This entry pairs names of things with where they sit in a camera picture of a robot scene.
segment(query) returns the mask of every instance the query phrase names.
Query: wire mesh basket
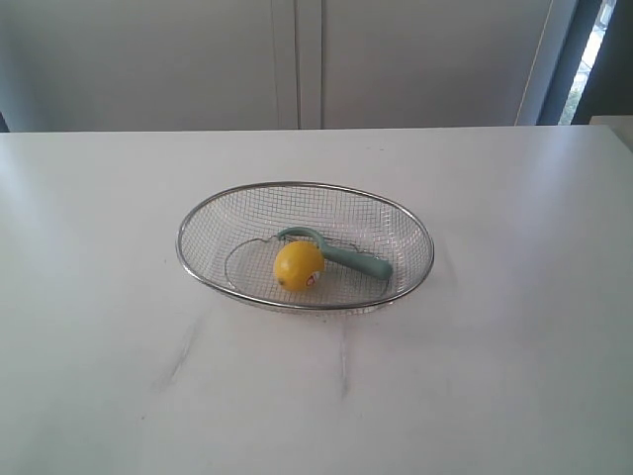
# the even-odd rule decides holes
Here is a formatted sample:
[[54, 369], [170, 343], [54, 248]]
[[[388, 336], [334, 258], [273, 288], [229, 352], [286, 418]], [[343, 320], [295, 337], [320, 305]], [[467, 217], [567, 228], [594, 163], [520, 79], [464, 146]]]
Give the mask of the wire mesh basket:
[[[273, 274], [293, 239], [290, 227], [319, 232], [327, 244], [391, 263], [381, 280], [327, 261], [314, 287], [289, 292]], [[271, 310], [365, 312], [414, 290], [433, 265], [433, 241], [409, 210], [386, 198], [321, 183], [272, 182], [231, 188], [196, 206], [176, 241], [185, 270], [240, 301]]]

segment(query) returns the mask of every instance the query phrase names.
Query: kitchen tool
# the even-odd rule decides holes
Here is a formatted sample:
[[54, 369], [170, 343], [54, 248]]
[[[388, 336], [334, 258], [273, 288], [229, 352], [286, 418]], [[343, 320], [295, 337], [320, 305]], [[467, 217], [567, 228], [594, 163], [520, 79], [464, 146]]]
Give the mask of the kitchen tool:
[[[307, 237], [326, 258], [335, 248], [335, 258], [325, 262], [314, 288], [285, 291], [273, 275], [277, 252], [288, 240]], [[415, 289], [433, 264], [428, 231], [403, 206], [307, 182], [258, 183], [212, 196], [185, 217], [176, 249], [200, 282], [242, 302], [290, 312], [374, 310]], [[350, 264], [351, 253], [353, 265], [341, 265]]]

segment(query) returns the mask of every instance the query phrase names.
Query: white countertop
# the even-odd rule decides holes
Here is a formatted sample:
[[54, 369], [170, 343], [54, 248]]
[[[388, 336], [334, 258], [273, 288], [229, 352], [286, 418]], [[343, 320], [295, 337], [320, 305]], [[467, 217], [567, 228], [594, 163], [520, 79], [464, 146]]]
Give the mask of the white countertop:
[[[181, 269], [233, 185], [420, 216], [379, 312], [267, 312]], [[0, 136], [0, 472], [633, 472], [633, 155], [602, 127]]]

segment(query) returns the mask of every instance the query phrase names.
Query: yellow lemon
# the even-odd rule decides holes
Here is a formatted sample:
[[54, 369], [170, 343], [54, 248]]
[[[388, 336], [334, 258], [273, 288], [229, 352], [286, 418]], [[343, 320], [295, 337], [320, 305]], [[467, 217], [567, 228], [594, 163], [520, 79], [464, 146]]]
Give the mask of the yellow lemon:
[[306, 240], [296, 240], [279, 251], [273, 272], [279, 285], [298, 292], [314, 285], [324, 269], [325, 260], [318, 247]]

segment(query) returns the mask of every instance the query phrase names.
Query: teal handle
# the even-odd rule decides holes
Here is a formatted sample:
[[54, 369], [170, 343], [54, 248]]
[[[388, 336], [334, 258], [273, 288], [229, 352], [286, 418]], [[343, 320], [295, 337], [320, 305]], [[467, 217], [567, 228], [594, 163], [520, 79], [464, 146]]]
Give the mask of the teal handle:
[[375, 277], [380, 280], [388, 280], [394, 273], [392, 264], [386, 260], [354, 252], [353, 250], [333, 247], [325, 242], [325, 238], [322, 235], [310, 228], [287, 228], [286, 230], [278, 233], [277, 238], [281, 239], [283, 236], [287, 235], [312, 238], [316, 241], [316, 245], [323, 254], [323, 257], [327, 260], [337, 262], [340, 265], [349, 267], [350, 269], [358, 270], [359, 272], [371, 277]]

